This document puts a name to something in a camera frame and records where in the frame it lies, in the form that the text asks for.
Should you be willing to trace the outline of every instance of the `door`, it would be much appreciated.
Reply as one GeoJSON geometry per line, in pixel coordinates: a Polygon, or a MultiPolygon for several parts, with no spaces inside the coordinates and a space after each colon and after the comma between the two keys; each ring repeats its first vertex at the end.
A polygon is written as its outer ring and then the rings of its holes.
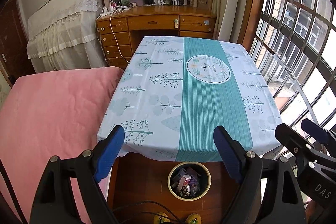
{"type": "Polygon", "coordinates": [[[26,47],[27,39],[21,26],[16,0],[9,0],[0,12],[0,59],[12,84],[20,76],[35,73],[26,47]]]}

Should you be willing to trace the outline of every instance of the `yellow slipper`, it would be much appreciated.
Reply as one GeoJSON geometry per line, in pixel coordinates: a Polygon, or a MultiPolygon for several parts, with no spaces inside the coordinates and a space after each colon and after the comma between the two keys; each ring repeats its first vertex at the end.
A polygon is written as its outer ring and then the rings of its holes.
{"type": "Polygon", "coordinates": [[[154,224],[169,222],[169,219],[164,218],[164,217],[168,217],[168,215],[166,215],[165,213],[157,213],[157,214],[161,216],[154,216],[154,224]]]}
{"type": "Polygon", "coordinates": [[[185,222],[188,224],[201,224],[201,216],[198,214],[191,214],[185,222]]]}

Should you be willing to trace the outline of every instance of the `pink blanket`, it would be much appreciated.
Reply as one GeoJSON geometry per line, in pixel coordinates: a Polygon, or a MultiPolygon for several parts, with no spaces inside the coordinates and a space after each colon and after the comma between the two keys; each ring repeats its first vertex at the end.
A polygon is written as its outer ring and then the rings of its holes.
{"type": "MultiPolygon", "coordinates": [[[[123,70],[62,70],[20,77],[0,111],[0,158],[29,221],[38,182],[52,155],[77,157],[96,145],[97,132],[123,70]]],[[[101,185],[102,192],[106,184],[101,185]]],[[[15,208],[0,175],[0,191],[15,208]]],[[[73,193],[90,220],[78,185],[73,193]]]]}

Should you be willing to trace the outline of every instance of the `metal security grille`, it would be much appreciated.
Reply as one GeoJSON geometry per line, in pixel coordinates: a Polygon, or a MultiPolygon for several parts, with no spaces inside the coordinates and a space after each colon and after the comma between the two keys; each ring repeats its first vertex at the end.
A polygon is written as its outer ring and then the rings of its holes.
{"type": "MultiPolygon", "coordinates": [[[[264,0],[250,51],[283,122],[305,138],[301,130],[305,118],[336,129],[335,25],[330,0],[264,0]]],[[[295,167],[287,149],[280,155],[295,167]]]]}

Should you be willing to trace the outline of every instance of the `white bottle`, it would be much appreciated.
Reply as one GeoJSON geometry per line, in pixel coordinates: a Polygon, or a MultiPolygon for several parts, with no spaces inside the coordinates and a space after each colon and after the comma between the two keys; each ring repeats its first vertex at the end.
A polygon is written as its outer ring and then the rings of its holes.
{"type": "Polygon", "coordinates": [[[194,0],[194,5],[193,5],[194,8],[197,8],[197,0],[194,0]]]}

